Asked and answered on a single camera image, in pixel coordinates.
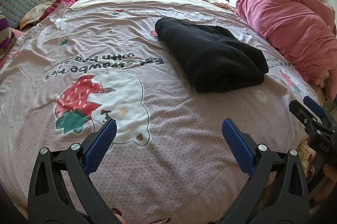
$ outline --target bed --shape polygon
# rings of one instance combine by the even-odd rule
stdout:
[[[90,175],[109,207],[129,224],[219,219],[247,180],[222,137],[222,121],[230,117],[257,143],[286,152],[306,137],[290,101],[307,95],[318,101],[231,9],[224,0],[79,0],[59,5],[24,33],[0,70],[0,180],[12,200],[27,205],[42,147],[82,142],[113,117],[117,136]],[[264,83],[197,93],[157,37],[154,26],[163,17],[225,27],[262,50],[269,67]],[[200,62],[208,65],[209,58]]]

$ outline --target black cloth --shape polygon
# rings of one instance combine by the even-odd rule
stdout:
[[[200,93],[258,85],[268,73],[262,51],[238,41],[223,27],[163,18],[155,29]]]

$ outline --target folded clothes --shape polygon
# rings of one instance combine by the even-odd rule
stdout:
[[[262,51],[238,41],[223,27],[163,18],[155,29],[200,93],[258,85],[268,73]]]
[[[326,97],[334,100],[337,31],[332,7],[319,0],[237,0],[236,11],[306,82],[325,85]]]

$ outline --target finger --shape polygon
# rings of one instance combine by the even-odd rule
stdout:
[[[307,167],[308,179],[310,179],[315,173],[315,165],[313,162],[310,162]]]
[[[331,165],[324,165],[323,168],[324,174],[331,179],[332,181],[334,181],[335,183],[337,182],[337,169]]]
[[[122,224],[127,224],[126,221],[125,221],[125,219],[122,218],[120,215],[118,215],[118,214],[115,213],[115,216],[118,218],[118,220],[119,220]]]
[[[313,162],[316,158],[316,152],[312,152],[309,156],[308,156],[308,161],[309,162]]]
[[[328,183],[323,187],[323,189],[314,197],[314,200],[319,203],[327,199],[335,185],[335,181],[329,180]]]

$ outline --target pink bedsheet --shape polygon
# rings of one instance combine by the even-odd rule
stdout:
[[[303,79],[326,97],[337,94],[337,39],[334,9],[319,0],[238,0],[237,15],[275,47]]]

